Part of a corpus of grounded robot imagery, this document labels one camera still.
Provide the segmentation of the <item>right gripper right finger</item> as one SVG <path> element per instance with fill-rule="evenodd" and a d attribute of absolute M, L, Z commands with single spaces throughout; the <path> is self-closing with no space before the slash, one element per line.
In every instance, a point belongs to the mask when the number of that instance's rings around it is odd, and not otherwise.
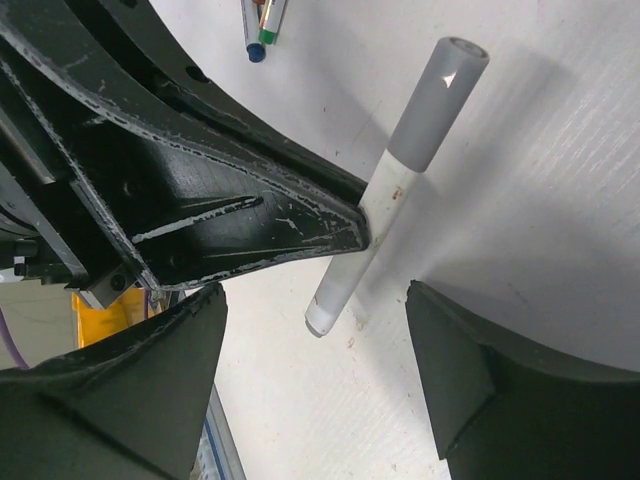
<path fill-rule="evenodd" d="M 406 315 L 431 430 L 454 479 L 635 479 L 639 376 L 562 353 L 423 282 Z"/>

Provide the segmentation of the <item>blue cap marker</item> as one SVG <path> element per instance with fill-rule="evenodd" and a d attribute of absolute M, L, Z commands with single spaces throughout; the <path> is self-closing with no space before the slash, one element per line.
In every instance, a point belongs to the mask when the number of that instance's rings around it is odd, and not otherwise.
<path fill-rule="evenodd" d="M 242 0 L 241 11 L 248 59 L 252 63 L 261 63 L 266 58 L 266 49 L 259 39 L 258 5 L 252 0 Z"/>

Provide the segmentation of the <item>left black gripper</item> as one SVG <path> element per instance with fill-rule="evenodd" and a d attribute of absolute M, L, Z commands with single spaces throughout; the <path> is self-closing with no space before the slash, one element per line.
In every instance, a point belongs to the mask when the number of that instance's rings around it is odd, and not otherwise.
<path fill-rule="evenodd" d="M 94 308 L 155 280 L 126 227 L 142 220 L 142 139 L 91 111 L 12 49 L 1 52 L 1 256 Z"/>

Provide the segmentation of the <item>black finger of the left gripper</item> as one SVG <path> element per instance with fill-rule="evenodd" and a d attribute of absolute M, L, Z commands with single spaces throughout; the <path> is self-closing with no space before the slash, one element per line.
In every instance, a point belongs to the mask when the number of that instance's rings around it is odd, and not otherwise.
<path fill-rule="evenodd" d="M 125 236 L 154 289 L 368 246 L 364 182 L 227 95 L 150 2 L 5 1 L 4 49 L 142 139 L 145 212 Z"/>

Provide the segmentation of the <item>dark green pen body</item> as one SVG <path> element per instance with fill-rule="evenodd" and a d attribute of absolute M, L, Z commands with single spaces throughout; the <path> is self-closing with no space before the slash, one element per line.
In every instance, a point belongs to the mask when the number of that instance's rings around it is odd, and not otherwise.
<path fill-rule="evenodd" d="M 259 40 L 265 45 L 273 45 L 280 31 L 288 5 L 287 0 L 266 0 L 259 23 Z"/>

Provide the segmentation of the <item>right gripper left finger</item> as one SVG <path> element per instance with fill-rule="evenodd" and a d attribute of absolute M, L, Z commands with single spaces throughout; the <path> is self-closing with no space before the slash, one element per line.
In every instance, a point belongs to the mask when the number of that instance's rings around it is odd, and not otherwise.
<path fill-rule="evenodd" d="M 214 283 L 93 345 L 2 370 L 2 478 L 188 478 L 227 314 Z"/>

